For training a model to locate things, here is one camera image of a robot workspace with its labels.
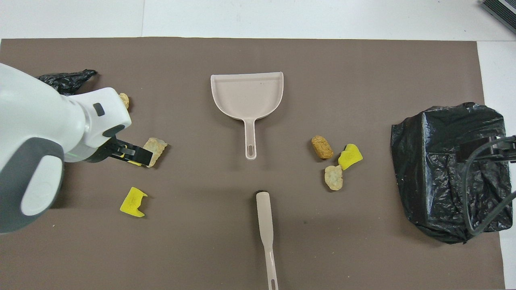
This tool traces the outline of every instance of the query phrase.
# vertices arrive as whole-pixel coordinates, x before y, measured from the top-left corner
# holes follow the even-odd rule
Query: black trash bag
[[[56,89],[62,95],[72,95],[92,76],[95,70],[83,70],[76,73],[52,73],[38,76],[38,79]]]
[[[462,216],[461,179],[465,163],[457,162],[459,144],[488,136],[505,136],[504,118],[475,103],[431,107],[392,126],[391,152],[405,216],[428,236],[447,244],[465,243],[471,235]],[[474,162],[468,203],[473,227],[511,194],[505,162]],[[507,205],[484,232],[512,226]]]

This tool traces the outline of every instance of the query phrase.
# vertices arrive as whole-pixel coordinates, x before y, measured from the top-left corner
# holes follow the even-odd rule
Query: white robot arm
[[[151,152],[115,137],[130,125],[112,88],[64,96],[0,63],[0,233],[24,227],[50,207],[63,162],[111,156],[148,165]]]

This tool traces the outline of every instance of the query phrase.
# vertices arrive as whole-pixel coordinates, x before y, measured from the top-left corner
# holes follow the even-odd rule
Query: black cable
[[[473,225],[471,224],[470,217],[470,208],[467,203],[467,178],[469,177],[469,171],[471,164],[477,156],[484,151],[485,149],[502,142],[514,142],[516,141],[516,136],[503,137],[500,139],[493,140],[488,142],[479,148],[477,148],[473,153],[471,153],[470,157],[466,161],[465,169],[462,175],[462,215],[464,217],[464,222],[466,223],[467,230],[473,235],[476,236],[484,231],[484,229],[489,225],[489,223],[509,204],[514,198],[516,198],[516,191],[506,196],[483,220],[483,222],[477,226],[476,229],[473,229]]]

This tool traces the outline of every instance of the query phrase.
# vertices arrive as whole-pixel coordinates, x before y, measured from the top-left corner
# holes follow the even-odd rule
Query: yellow crumpled paper
[[[120,207],[120,211],[135,217],[145,216],[145,214],[139,211],[138,208],[141,205],[141,199],[146,196],[148,195],[144,194],[143,191],[136,187],[131,187],[131,190],[129,190],[129,193]]]
[[[346,145],[346,149],[342,151],[341,156],[338,158],[338,164],[342,167],[342,170],[348,169],[351,165],[364,159],[360,150],[355,144]]]

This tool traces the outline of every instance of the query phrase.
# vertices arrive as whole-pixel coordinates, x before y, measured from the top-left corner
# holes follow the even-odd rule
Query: dustpan pan
[[[283,73],[212,75],[212,94],[217,107],[244,122],[246,158],[256,159],[254,122],[272,113],[283,97]]]

